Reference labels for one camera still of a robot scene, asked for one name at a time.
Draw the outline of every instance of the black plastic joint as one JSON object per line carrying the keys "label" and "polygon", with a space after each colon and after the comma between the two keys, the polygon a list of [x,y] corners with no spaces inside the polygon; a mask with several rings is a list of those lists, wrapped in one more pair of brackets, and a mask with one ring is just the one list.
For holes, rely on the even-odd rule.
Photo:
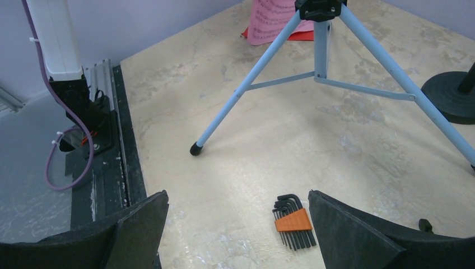
{"label": "black plastic joint", "polygon": [[193,156],[198,156],[200,153],[201,153],[201,149],[203,147],[198,147],[198,145],[196,145],[196,142],[193,144],[193,146],[191,147],[190,149],[190,153],[191,155]]}
{"label": "black plastic joint", "polygon": [[299,11],[300,19],[305,21],[323,22],[340,16],[341,6],[348,0],[296,0],[295,11]]}

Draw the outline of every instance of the tripod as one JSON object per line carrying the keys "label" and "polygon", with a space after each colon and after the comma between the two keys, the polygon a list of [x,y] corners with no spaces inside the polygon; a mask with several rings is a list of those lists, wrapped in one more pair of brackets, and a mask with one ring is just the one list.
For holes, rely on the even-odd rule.
{"label": "tripod", "polygon": [[[303,78],[313,77],[315,82],[326,84],[352,91],[363,92],[366,94],[381,96],[395,100],[414,101],[434,122],[434,124],[446,135],[454,146],[465,156],[475,170],[475,150],[460,135],[460,133],[447,121],[439,110],[429,101],[420,88],[407,76],[402,68],[394,59],[384,50],[378,41],[364,27],[364,25],[351,13],[346,6],[347,0],[326,0],[311,1],[297,0],[295,2],[296,13],[282,31],[277,35],[274,42],[269,46],[262,57],[257,61],[249,74],[244,78],[241,85],[234,91],[233,95],[215,119],[211,122],[198,141],[193,144],[190,153],[197,156],[201,153],[204,143],[211,134],[220,125],[225,116],[232,107],[249,90],[263,87],[283,84],[291,81],[301,80]],[[327,79],[328,70],[328,52],[329,52],[329,34],[330,21],[335,17],[340,17],[343,23],[354,33],[354,35],[363,43],[363,45],[374,55],[379,63],[389,72],[389,74],[399,83],[406,93],[388,92],[359,85],[348,84],[345,82]],[[264,67],[269,63],[272,57],[277,53],[282,44],[297,28],[302,20],[314,21],[314,67],[315,70],[294,75],[277,80],[252,84],[256,77],[261,73]]]}

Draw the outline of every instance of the table top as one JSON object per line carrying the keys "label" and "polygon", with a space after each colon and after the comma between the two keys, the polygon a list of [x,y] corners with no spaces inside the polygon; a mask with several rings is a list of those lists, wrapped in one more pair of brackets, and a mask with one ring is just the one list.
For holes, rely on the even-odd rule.
{"label": "table top", "polygon": [[[350,10],[422,86],[475,62],[475,41],[381,1]],[[247,92],[205,144],[200,137],[268,45],[251,46],[245,1],[124,60],[122,71],[148,195],[170,209],[164,268],[324,267],[318,247],[282,246],[271,209],[311,189],[434,233],[475,235],[475,175],[413,102],[316,84],[311,78]],[[313,43],[288,41],[256,82],[313,70]],[[403,92],[339,19],[329,78]],[[475,146],[475,127],[456,126]]]}

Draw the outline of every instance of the marbled surface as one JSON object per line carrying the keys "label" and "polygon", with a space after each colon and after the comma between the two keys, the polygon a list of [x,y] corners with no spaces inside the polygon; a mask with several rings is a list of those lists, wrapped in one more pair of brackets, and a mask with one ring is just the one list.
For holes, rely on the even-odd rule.
{"label": "marbled surface", "polygon": [[[348,5],[419,86],[475,61],[473,40],[381,1]],[[415,229],[423,217],[437,234],[475,235],[475,174],[408,101],[311,78],[253,90],[192,157],[268,47],[240,37],[249,14],[245,1],[122,62],[147,192],[170,196],[164,268],[324,267],[318,247],[282,246],[271,213],[285,193],[308,206],[311,189]],[[339,19],[333,26],[329,78],[402,92]],[[312,69],[313,43],[288,41],[256,82]],[[472,145],[474,128],[457,126]]]}

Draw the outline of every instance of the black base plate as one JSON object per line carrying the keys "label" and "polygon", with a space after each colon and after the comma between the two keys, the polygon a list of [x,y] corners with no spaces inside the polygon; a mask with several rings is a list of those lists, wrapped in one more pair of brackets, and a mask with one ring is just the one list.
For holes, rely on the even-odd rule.
{"label": "black base plate", "polygon": [[457,90],[466,72],[446,72],[430,78],[422,92],[444,117],[458,124],[475,124],[475,90],[463,94]]}

